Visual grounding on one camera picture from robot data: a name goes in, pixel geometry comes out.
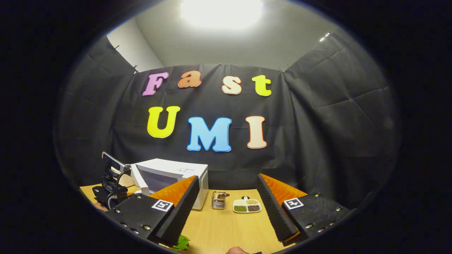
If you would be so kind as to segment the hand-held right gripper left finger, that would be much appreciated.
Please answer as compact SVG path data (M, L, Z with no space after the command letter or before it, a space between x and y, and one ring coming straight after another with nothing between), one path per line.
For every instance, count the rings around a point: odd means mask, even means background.
M199 177L194 175L150 196L131 195L106 214L132 233L172 247L178 243L199 190Z

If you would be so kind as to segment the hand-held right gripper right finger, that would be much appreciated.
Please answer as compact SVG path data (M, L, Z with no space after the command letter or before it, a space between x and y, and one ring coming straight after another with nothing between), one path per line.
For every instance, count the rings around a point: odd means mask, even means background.
M264 174L258 174L256 189L276 238L283 244L321 235L350 212L328 196L307 194Z

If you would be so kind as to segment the lettuce sandwich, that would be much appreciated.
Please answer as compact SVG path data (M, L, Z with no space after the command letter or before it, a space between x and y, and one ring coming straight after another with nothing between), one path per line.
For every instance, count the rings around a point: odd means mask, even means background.
M184 235L179 235L177 244L172 247L175 252L186 252L190 248L190 239Z

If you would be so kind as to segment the white microwave oven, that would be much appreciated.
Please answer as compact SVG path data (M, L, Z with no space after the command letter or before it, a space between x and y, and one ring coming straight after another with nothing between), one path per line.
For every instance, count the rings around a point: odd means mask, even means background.
M153 194L191 176L199 177L199 193L194 210L201 210L208 194L208 165L152 159L131 164L134 185L144 194Z

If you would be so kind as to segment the white divided dish of beans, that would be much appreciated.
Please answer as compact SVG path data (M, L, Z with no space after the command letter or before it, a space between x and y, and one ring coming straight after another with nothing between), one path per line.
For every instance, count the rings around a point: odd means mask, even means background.
M241 199L233 201L232 209L235 213L256 213L262 210L262 206L257 199L242 196Z

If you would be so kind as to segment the black backdrop cloth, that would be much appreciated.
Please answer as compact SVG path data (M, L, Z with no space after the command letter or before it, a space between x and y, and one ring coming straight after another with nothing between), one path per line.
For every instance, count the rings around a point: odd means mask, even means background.
M207 164L210 189L253 189L262 173L349 209L386 183L401 139L389 81L341 30L284 72L200 63L132 74L104 38L61 89L53 135L77 186L101 182L105 151Z

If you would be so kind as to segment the large ceiling light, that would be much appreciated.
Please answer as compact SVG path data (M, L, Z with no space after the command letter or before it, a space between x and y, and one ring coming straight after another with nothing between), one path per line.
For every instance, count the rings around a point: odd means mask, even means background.
M203 28L242 29L256 23L262 13L261 0L183 0L181 16Z

